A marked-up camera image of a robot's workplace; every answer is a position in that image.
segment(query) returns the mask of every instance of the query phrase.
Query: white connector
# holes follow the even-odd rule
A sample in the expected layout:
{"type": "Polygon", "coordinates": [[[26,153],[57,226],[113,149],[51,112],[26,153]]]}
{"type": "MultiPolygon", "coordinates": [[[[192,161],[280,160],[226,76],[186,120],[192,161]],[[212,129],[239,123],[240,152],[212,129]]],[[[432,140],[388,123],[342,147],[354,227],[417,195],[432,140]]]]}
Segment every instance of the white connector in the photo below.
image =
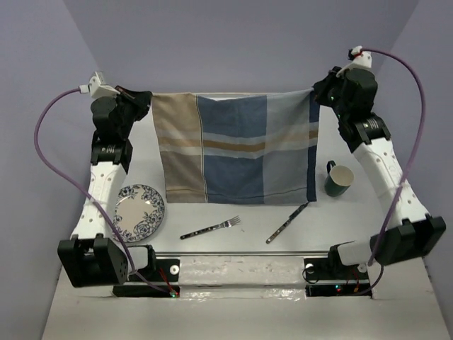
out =
{"type": "Polygon", "coordinates": [[[362,46],[354,47],[351,51],[351,55],[355,56],[354,60],[338,71],[337,77],[343,74],[347,69],[371,69],[371,53],[362,51],[362,46]]]}
{"type": "Polygon", "coordinates": [[[88,94],[92,99],[97,99],[100,97],[113,97],[120,92],[110,85],[107,85],[104,79],[104,75],[100,71],[96,71],[91,75],[90,81],[87,85],[79,86],[81,94],[88,94]]]}

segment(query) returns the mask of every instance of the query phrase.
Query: cloth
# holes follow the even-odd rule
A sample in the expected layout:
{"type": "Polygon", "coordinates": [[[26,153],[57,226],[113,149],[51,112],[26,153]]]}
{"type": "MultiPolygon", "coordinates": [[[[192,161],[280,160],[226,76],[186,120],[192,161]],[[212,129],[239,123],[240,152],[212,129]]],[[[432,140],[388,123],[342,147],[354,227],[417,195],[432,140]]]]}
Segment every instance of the cloth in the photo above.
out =
{"type": "Polygon", "coordinates": [[[316,200],[319,105],[311,89],[214,100],[154,94],[169,203],[316,200]]]}

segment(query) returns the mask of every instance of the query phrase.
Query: red wire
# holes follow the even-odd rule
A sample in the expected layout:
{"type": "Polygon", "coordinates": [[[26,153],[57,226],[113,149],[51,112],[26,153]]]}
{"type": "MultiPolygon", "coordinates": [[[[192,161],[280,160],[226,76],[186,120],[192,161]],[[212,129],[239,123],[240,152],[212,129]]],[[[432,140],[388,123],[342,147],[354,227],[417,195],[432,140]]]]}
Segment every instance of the red wire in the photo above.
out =
{"type": "Polygon", "coordinates": [[[352,270],[352,273],[353,273],[354,276],[355,276],[355,280],[357,280],[357,285],[356,285],[356,287],[355,287],[355,288],[357,289],[357,288],[359,288],[359,286],[360,286],[359,276],[357,275],[357,273],[355,272],[354,269],[352,270]]]}
{"type": "Polygon", "coordinates": [[[162,277],[162,280],[165,281],[165,283],[167,284],[168,286],[168,289],[170,289],[170,291],[173,290],[173,287],[171,286],[171,284],[169,283],[168,279],[167,279],[167,276],[165,275],[165,272],[162,268],[159,268],[159,273],[161,274],[161,277],[162,277]]]}

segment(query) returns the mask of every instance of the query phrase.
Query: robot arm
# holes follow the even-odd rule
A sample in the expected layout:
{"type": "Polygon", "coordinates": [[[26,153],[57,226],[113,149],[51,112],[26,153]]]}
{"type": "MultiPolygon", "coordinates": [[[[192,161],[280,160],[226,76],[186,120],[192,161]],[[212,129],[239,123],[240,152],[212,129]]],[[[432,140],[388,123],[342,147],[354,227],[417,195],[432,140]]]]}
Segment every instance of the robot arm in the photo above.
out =
{"type": "MultiPolygon", "coordinates": [[[[328,76],[315,83],[313,88],[316,101],[333,109],[341,137],[361,163],[386,212],[399,187],[402,170],[394,154],[390,132],[384,121],[372,112],[377,82],[369,70],[371,55],[360,50],[360,47],[351,50],[351,63],[343,68],[332,68],[328,76]]],[[[127,91],[118,86],[113,89],[103,84],[99,77],[92,78],[91,89],[88,85],[86,91],[97,98],[91,105],[96,131],[92,143],[89,193],[113,218],[117,193],[132,157],[129,133],[133,123],[148,113],[152,94],[127,91]]],[[[376,260],[386,266],[425,256],[444,231],[444,220],[431,217],[405,181],[376,260]]],[[[74,287],[125,282],[127,258],[111,236],[112,232],[97,208],[86,200],[71,239],[61,241],[58,246],[58,255],[74,287]]],[[[332,246],[328,253],[331,270],[366,263],[377,237],[376,234],[332,246]]],[[[152,262],[149,248],[128,249],[136,268],[149,266],[149,259],[152,262]]]]}
{"type": "MultiPolygon", "coordinates": [[[[320,105],[333,109],[340,136],[362,165],[383,211],[387,212],[403,172],[394,154],[389,130],[372,112],[377,82],[369,70],[371,56],[360,50],[361,47],[351,50],[352,62],[342,69],[332,68],[325,79],[314,84],[314,92],[320,105]]],[[[425,256],[444,231],[444,220],[431,217],[405,181],[376,260],[387,266],[425,256]]],[[[377,237],[376,234],[332,246],[328,255],[332,267],[366,263],[377,237]]]]}
{"type": "MultiPolygon", "coordinates": [[[[86,89],[97,98],[91,104],[96,131],[91,144],[88,192],[113,220],[117,195],[132,158],[128,137],[134,122],[148,113],[152,94],[119,86],[113,89],[102,83],[103,78],[95,74],[91,89],[89,86],[86,89]]],[[[130,250],[134,258],[138,258],[134,261],[135,268],[147,266],[147,250],[135,250],[130,250]]],[[[71,239],[60,241],[58,255],[74,287],[123,284],[127,278],[125,252],[113,242],[110,227],[89,199],[85,201],[71,239]]]]}

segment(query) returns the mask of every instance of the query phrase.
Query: fork handle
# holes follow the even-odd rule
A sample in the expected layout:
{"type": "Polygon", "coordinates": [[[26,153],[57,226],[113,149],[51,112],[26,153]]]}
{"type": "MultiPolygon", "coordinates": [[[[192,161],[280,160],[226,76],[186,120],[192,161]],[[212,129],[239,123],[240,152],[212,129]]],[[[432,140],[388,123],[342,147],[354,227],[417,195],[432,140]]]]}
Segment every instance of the fork handle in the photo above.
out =
{"type": "Polygon", "coordinates": [[[189,237],[194,237],[194,236],[197,236],[197,235],[200,235],[200,234],[204,234],[206,232],[212,232],[212,231],[218,230],[220,228],[222,228],[221,225],[213,225],[213,226],[208,227],[208,228],[197,230],[196,232],[191,232],[189,234],[185,234],[185,235],[181,236],[180,239],[188,239],[189,237]]]}

